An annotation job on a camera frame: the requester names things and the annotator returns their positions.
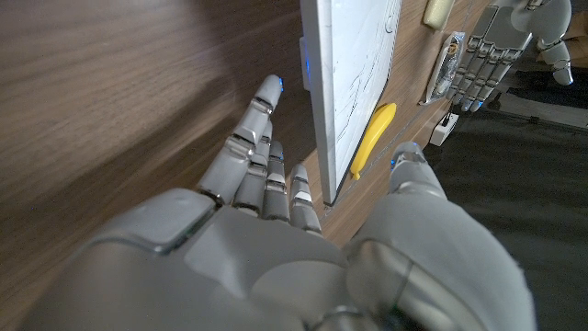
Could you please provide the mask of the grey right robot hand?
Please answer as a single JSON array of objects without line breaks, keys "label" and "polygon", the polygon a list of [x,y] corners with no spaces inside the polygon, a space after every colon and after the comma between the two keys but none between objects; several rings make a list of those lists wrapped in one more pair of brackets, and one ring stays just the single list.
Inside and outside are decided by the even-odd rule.
[{"label": "grey right robot hand", "polygon": [[343,247],[322,235],[306,169],[284,170],[269,75],[194,190],[109,221],[73,254],[24,330],[533,330],[503,245],[447,199],[417,143]]}]

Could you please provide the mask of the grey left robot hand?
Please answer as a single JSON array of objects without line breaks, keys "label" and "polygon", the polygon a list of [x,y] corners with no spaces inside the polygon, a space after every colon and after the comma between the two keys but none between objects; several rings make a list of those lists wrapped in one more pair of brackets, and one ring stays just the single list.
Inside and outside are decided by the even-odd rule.
[{"label": "grey left robot hand", "polygon": [[571,57],[562,39],[570,21],[570,0],[490,2],[469,34],[447,99],[464,112],[477,111],[532,39],[555,81],[570,85]]}]

